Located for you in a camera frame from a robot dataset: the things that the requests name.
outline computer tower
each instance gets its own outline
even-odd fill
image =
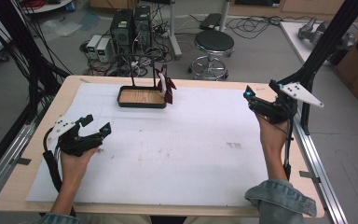
[[[138,6],[135,8],[133,20],[138,45],[144,49],[152,47],[150,6]]]
[[[110,26],[110,33],[115,45],[129,47],[132,45],[134,35],[133,11],[131,9],[118,9]]]

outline denim sleeve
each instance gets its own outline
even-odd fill
[[[80,224],[80,221],[76,217],[47,213],[36,222],[23,222],[21,224]]]
[[[260,223],[304,223],[302,214],[316,217],[315,201],[285,180],[270,179],[248,189],[245,199],[257,207]]]

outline wooden tray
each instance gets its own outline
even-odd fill
[[[117,102],[121,107],[162,109],[167,106],[157,87],[122,86]]]

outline metal stool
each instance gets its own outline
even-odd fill
[[[197,49],[208,54],[194,60],[188,67],[188,72],[193,73],[194,79],[201,77],[203,79],[219,78],[226,79],[228,70],[225,64],[215,55],[230,56],[234,51],[234,40],[231,36],[215,30],[202,31],[196,35],[194,44]]]

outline wooden table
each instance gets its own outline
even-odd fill
[[[18,164],[13,170],[0,193],[0,211],[10,212],[47,212],[52,203],[27,202],[26,197],[33,185],[38,167],[42,161],[43,137],[47,130],[54,126],[59,115],[66,113],[76,96],[77,89],[82,83],[114,83],[130,85],[131,80],[126,77],[68,77],[48,112],[34,133],[22,157],[32,160],[29,165]],[[152,79],[137,78],[137,86],[152,86]],[[177,87],[233,89],[245,90],[249,85],[257,96],[273,101],[275,93],[267,84],[240,82],[211,82],[194,80],[174,80]],[[299,171],[308,171],[302,158],[296,140],[291,145],[292,175],[291,183],[305,195],[311,197],[317,204],[317,217],[324,215],[324,210],[311,179],[299,176]],[[226,217],[258,217],[254,207],[226,207],[226,206],[178,206],[178,205],[141,205],[141,204],[108,204],[108,203],[76,203],[75,209],[80,213],[106,214],[141,214],[141,215],[172,215],[172,216],[226,216]]]

